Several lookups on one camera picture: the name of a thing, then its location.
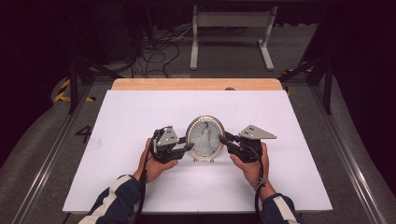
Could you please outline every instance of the white paper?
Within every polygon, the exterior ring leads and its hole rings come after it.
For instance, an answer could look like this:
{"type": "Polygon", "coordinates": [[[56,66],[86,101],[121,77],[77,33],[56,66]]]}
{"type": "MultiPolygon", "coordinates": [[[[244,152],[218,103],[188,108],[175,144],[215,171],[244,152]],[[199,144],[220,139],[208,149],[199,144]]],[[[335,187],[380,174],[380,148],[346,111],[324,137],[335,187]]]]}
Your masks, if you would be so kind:
{"type": "MultiPolygon", "coordinates": [[[[65,212],[87,212],[120,175],[132,174],[147,138],[172,125],[185,136],[197,117],[220,120],[237,134],[249,124],[277,139],[263,140],[270,180],[298,211],[332,210],[312,155],[284,91],[108,91],[70,192],[65,212]]],[[[145,213],[245,213],[254,211],[253,189],[224,148],[215,162],[178,166],[147,186],[145,213]]]]}

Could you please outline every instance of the sleeve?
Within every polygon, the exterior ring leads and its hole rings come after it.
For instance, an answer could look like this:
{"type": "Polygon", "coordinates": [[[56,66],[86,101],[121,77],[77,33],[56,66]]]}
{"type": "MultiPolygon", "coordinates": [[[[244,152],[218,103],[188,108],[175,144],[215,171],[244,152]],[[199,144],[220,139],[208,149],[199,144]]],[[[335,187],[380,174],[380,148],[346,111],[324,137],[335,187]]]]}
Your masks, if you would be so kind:
{"type": "Polygon", "coordinates": [[[305,221],[294,210],[293,201],[280,193],[262,202],[262,218],[266,224],[305,224],[305,221]]]}
{"type": "Polygon", "coordinates": [[[131,175],[123,175],[98,196],[79,224],[128,223],[139,199],[140,183],[131,175]]]}

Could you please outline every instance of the cable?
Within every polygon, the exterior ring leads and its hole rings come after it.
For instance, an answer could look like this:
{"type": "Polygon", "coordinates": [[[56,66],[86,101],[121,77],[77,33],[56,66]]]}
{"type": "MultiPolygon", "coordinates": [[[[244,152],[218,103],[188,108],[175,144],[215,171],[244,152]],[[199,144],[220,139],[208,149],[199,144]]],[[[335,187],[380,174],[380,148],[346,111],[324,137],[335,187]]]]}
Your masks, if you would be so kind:
{"type": "Polygon", "coordinates": [[[178,48],[178,45],[175,44],[174,42],[171,42],[171,43],[177,48],[177,55],[176,55],[173,59],[171,59],[171,61],[169,61],[169,62],[167,62],[166,64],[163,65],[163,73],[164,73],[167,77],[171,77],[171,76],[170,76],[169,74],[166,73],[166,70],[165,70],[166,65],[168,65],[169,63],[171,63],[172,61],[174,61],[174,60],[177,58],[178,54],[180,53],[180,49],[178,48]]]}
{"type": "Polygon", "coordinates": [[[143,72],[143,67],[142,67],[142,64],[140,64],[140,61],[138,61],[138,63],[139,63],[139,65],[140,65],[140,67],[142,68],[142,72],[140,72],[140,71],[136,68],[136,64],[134,64],[134,69],[139,73],[140,76],[148,78],[148,77],[144,74],[144,72],[143,72]]]}
{"type": "Polygon", "coordinates": [[[143,204],[145,203],[146,184],[147,184],[147,180],[148,180],[147,164],[148,164],[148,161],[149,161],[149,153],[150,153],[150,149],[152,147],[152,142],[157,137],[157,134],[158,134],[158,130],[156,130],[154,132],[154,134],[152,135],[152,138],[149,141],[148,149],[147,149],[147,152],[146,152],[146,157],[145,157],[145,160],[143,162],[143,171],[142,171],[142,174],[140,175],[140,178],[139,178],[139,182],[140,182],[140,203],[139,203],[139,208],[137,209],[136,215],[134,217],[134,224],[139,223],[140,216],[142,214],[143,204]]]}
{"type": "Polygon", "coordinates": [[[182,36],[183,36],[184,34],[186,34],[191,28],[192,28],[192,26],[191,26],[189,29],[185,30],[183,33],[181,33],[181,35],[179,35],[178,37],[171,38],[170,40],[171,40],[172,42],[174,42],[174,41],[177,40],[177,39],[183,38],[182,36]]]}
{"type": "Polygon", "coordinates": [[[264,220],[262,219],[262,215],[260,214],[260,208],[259,208],[259,198],[260,198],[260,191],[262,190],[262,187],[265,187],[265,184],[263,183],[263,178],[264,178],[264,166],[262,164],[262,158],[257,154],[256,150],[248,145],[243,145],[244,147],[247,147],[250,151],[253,152],[255,155],[257,161],[259,161],[260,164],[260,171],[259,171],[259,181],[257,184],[256,193],[254,194],[254,208],[256,210],[256,215],[257,218],[259,219],[261,224],[264,224],[264,220]]]}
{"type": "Polygon", "coordinates": [[[143,58],[143,61],[145,61],[146,63],[161,63],[161,62],[165,61],[165,59],[166,59],[166,55],[165,55],[163,52],[154,52],[153,54],[151,54],[151,55],[148,57],[147,60],[146,60],[145,58],[143,58]],[[153,62],[153,61],[151,60],[151,58],[152,58],[152,56],[154,56],[155,54],[161,54],[161,55],[163,56],[163,59],[161,59],[161,60],[159,60],[159,61],[156,61],[156,62],[153,62]]]}
{"type": "MultiPolygon", "coordinates": [[[[186,34],[184,34],[184,36],[187,36],[187,35],[189,35],[191,33],[191,29],[189,29],[188,30],[188,32],[186,33],[186,34]]],[[[178,37],[178,38],[175,38],[174,39],[174,43],[180,43],[181,41],[183,41],[183,40],[190,40],[190,41],[193,41],[193,39],[191,39],[191,38],[187,38],[187,37],[184,37],[184,36],[180,36],[180,37],[178,37]]]]}
{"type": "Polygon", "coordinates": [[[67,219],[69,219],[71,213],[67,213],[67,216],[64,218],[64,221],[62,224],[65,224],[67,222],[67,219]]]}
{"type": "MultiPolygon", "coordinates": [[[[107,68],[107,69],[110,70],[110,71],[112,71],[112,72],[115,72],[115,73],[120,73],[120,72],[123,72],[123,71],[127,70],[128,68],[130,68],[132,64],[133,64],[133,62],[132,62],[132,61],[129,61],[127,64],[125,64],[125,65],[123,65],[123,66],[121,66],[121,67],[119,67],[119,68],[115,68],[115,69],[113,69],[113,70],[108,69],[108,68],[107,68]]],[[[103,73],[102,73],[102,72],[99,72],[99,71],[93,71],[93,73],[94,73],[95,75],[103,75],[103,73]]]]}
{"type": "Polygon", "coordinates": [[[143,66],[142,66],[142,64],[140,63],[140,60],[138,60],[137,62],[138,62],[139,65],[140,65],[140,69],[141,69],[141,71],[142,71],[142,74],[145,74],[145,72],[143,72],[143,66]]]}

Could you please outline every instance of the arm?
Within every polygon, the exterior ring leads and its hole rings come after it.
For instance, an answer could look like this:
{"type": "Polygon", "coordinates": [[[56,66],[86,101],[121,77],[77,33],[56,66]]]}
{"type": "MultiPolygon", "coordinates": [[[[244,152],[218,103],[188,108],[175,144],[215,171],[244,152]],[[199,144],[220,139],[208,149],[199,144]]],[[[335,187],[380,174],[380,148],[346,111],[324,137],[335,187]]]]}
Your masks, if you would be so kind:
{"type": "MultiPolygon", "coordinates": [[[[260,164],[258,161],[252,163],[243,163],[235,155],[230,155],[233,163],[242,170],[245,179],[251,187],[255,189],[260,172],[260,164]]],[[[283,223],[305,223],[294,210],[293,201],[276,193],[274,187],[268,178],[269,175],[269,158],[267,154],[267,146],[262,143],[262,164],[264,169],[264,177],[266,180],[265,187],[260,191],[260,199],[262,201],[262,218],[266,224],[283,224],[283,223]]]]}
{"type": "MultiPolygon", "coordinates": [[[[138,179],[143,172],[143,163],[149,153],[149,140],[146,149],[140,156],[139,167],[133,175],[121,176],[110,188],[103,191],[91,211],[79,223],[128,223],[128,217],[134,212],[134,204],[140,200],[140,183],[138,179]]],[[[177,165],[177,161],[166,164],[148,160],[147,183],[155,180],[160,174],[177,165]]]]}

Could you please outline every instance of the oval picture frame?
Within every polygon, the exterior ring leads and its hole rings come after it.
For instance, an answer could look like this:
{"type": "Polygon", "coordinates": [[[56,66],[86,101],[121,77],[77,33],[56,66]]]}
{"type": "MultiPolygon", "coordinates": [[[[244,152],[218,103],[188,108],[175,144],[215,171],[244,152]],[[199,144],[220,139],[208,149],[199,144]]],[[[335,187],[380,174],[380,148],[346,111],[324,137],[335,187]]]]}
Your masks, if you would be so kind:
{"type": "Polygon", "coordinates": [[[224,147],[219,134],[225,135],[224,127],[212,116],[200,116],[191,122],[186,132],[186,143],[194,143],[190,150],[194,161],[214,161],[224,147]]]}

